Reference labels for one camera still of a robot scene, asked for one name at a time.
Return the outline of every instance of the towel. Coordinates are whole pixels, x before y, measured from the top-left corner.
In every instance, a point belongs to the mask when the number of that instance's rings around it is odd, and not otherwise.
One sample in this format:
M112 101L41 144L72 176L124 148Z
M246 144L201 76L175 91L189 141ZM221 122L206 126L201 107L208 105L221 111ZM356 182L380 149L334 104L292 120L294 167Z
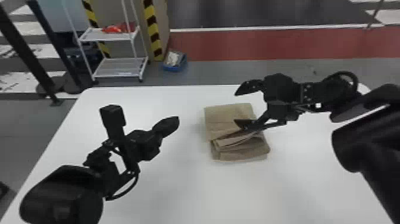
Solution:
M256 119L251 104L229 104L206 107L205 125L211 154L215 160L236 161L266 155L270 152L262 132L229 136L240 130L234 119Z

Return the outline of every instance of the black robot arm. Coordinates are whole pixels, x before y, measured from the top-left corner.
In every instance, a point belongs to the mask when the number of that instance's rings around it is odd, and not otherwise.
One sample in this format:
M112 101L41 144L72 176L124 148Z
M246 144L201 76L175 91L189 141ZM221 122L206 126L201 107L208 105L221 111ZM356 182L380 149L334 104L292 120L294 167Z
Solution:
M235 122L240 132L253 132L285 125L304 112L328 111L332 122L343 122L383 107L335 130L332 144L341 165L362 173L392 222L400 224L400 87L387 84L361 95L357 86L348 71L318 83L296 83L282 74L250 80L235 95L261 91L267 111L257 120ZM270 119L276 122L266 123Z
M358 79L349 71L339 71L321 82L297 83L280 73L266 76L263 80L250 80L241 84L235 95L261 91L267 103L267 111L257 120L235 122L247 131L286 125L289 121L298 120L305 112L332 111L360 97L357 87Z
M124 134L122 108L108 105L100 109L108 139L91 152L83 167L61 166L34 186L23 198L20 216L31 224L96 224L103 211L103 199L115 200L138 182L140 161L150 161L159 152L163 138L179 127L178 117L161 120L151 130ZM119 155L126 170L119 173L110 161ZM132 179L131 185L119 194Z

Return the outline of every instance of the table leg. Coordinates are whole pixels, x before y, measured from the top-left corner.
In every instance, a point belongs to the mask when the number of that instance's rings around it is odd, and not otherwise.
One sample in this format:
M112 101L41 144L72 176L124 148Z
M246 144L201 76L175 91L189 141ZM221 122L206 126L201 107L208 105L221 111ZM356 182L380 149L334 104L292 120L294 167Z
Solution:
M367 25L367 29L370 29L370 28L371 28L371 26L372 26L372 24L374 23L374 20L375 20L375 18L376 18L376 15L378 15L380 9L382 8L382 5L383 5L384 1L385 1L385 0L380 0L380 1L378 2L378 5L376 6L376 9L375 9L375 11L374 11L374 14L372 15L371 22Z

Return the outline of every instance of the yellow and black striped pole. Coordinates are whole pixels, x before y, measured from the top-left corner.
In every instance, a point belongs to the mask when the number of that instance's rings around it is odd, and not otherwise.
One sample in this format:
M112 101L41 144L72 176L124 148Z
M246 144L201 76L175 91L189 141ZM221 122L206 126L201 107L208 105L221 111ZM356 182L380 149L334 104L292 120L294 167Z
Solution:
M93 28L100 28L99 24L97 23L96 15L95 15L95 12L93 11L92 4L90 3L90 0L82 0L82 3L83 3L83 7L85 8L87 19L89 20L90 25ZM99 41L98 42L98 48L100 49L100 51L103 52L103 54L105 55L106 58L111 58L110 50L105 45L104 41Z
M163 46L161 45L160 33L158 32L153 0L143 0L143 6L145 7L145 19L148 26L147 31L151 41L151 51L154 54L154 60L162 61Z

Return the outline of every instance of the table surface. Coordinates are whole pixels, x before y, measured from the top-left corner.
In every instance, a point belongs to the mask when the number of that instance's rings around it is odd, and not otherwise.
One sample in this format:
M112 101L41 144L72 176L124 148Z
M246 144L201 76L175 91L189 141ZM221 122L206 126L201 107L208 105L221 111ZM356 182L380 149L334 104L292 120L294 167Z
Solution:
M126 132L150 129L179 116L178 131L161 153L140 164L139 183L106 202L100 223L390 223L363 177L344 170L330 142L328 113L304 114L297 122L264 132L271 153L264 160L211 159L204 107L250 102L265 110L261 93L234 97L236 85L94 88L85 91L58 129L12 202L2 223L24 223L20 201L63 164L81 164L107 138L99 108L122 106Z

